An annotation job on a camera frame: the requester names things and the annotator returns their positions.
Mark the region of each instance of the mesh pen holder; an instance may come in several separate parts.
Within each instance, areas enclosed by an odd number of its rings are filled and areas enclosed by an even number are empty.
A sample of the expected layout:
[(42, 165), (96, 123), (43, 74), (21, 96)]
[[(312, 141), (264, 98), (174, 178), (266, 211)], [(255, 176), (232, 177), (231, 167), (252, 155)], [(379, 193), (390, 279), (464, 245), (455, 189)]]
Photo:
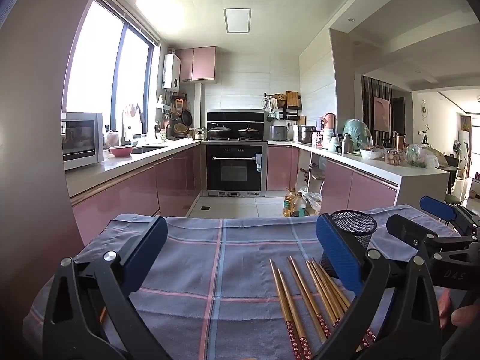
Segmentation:
[[(366, 250), (368, 248), (371, 235), (377, 229), (377, 222), (375, 219), (363, 212), (352, 210), (336, 211), (330, 215), (330, 218), (339, 229), (354, 235), (363, 246), (363, 249)], [(338, 278), (337, 272), (333, 269), (325, 252), (320, 260), (320, 265), (325, 269), (329, 276), (336, 279)]]

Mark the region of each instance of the blue gripper pad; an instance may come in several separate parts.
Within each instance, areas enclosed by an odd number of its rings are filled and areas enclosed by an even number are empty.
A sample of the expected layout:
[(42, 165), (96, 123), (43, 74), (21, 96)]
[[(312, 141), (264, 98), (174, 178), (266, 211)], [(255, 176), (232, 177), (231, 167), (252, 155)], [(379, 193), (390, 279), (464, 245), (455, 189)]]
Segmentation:
[(457, 218), (457, 214), (455, 214), (452, 206), (439, 202), (430, 196), (424, 196), (420, 199), (420, 208), (447, 222), (454, 221)]
[(128, 296), (138, 291), (155, 259), (165, 245), (169, 227), (161, 216), (155, 217), (150, 226), (137, 237), (129, 248), (128, 259), (123, 264), (124, 282), (122, 292)]
[(317, 238), (344, 287), (359, 296), (363, 289), (360, 264), (325, 215), (317, 219)]

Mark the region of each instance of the sink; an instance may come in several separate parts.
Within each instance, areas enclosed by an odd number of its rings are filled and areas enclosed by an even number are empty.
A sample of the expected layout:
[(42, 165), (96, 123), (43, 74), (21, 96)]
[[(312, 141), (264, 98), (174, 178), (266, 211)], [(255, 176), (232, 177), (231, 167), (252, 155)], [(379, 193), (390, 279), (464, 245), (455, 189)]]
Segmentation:
[(165, 147), (168, 147), (168, 145), (135, 147), (135, 148), (131, 151), (131, 153), (132, 153), (132, 154), (147, 153), (147, 152), (152, 152), (153, 150), (163, 149), (163, 148), (165, 148)]

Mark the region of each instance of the countertop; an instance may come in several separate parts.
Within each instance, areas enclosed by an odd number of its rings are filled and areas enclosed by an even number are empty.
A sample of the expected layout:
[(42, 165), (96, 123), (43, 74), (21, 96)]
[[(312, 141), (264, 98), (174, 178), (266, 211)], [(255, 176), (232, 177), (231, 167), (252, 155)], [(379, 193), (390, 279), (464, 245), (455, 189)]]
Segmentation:
[(132, 154), (130, 157), (124, 158), (117, 158), (112, 155), (107, 156), (107, 153), (104, 152), (104, 161), (100, 163), (65, 171), (69, 196), (73, 197), (78, 195), (99, 184), (121, 176), (124, 173), (199, 145), (200, 142), (201, 140), (193, 140), (191, 138), (166, 140), (164, 143), (151, 142), (149, 145), (143, 146), (168, 146), (142, 154)]
[(423, 169), (417, 168), (415, 166), (405, 165), (405, 166), (393, 166), (385, 163), (383, 159), (381, 160), (364, 160), (360, 155), (341, 155), (339, 153), (332, 153), (325, 149), (313, 148), (310, 145), (303, 143), (297, 143), (292, 141), (277, 141), (269, 140), (269, 146), (293, 146), (298, 147), (303, 150), (321, 155), (322, 157), (330, 158), (334, 161), (345, 164), (349, 167), (356, 168), (365, 173), (369, 173), (373, 176), (377, 176), (381, 179), (390, 181), (394, 184), (400, 185), (402, 178), (405, 177), (419, 177), (419, 176), (429, 176), (437, 175), (444, 173), (441, 169)]

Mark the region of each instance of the pink bowl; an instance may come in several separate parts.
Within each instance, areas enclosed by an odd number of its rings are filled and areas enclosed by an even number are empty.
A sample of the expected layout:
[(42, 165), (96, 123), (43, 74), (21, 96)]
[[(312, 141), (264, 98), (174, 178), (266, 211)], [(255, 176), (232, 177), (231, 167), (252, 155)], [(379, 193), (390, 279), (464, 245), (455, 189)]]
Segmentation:
[(115, 157), (128, 157), (131, 155), (131, 152), (133, 151), (133, 149), (134, 149), (133, 145), (114, 146), (110, 148), (110, 152)]

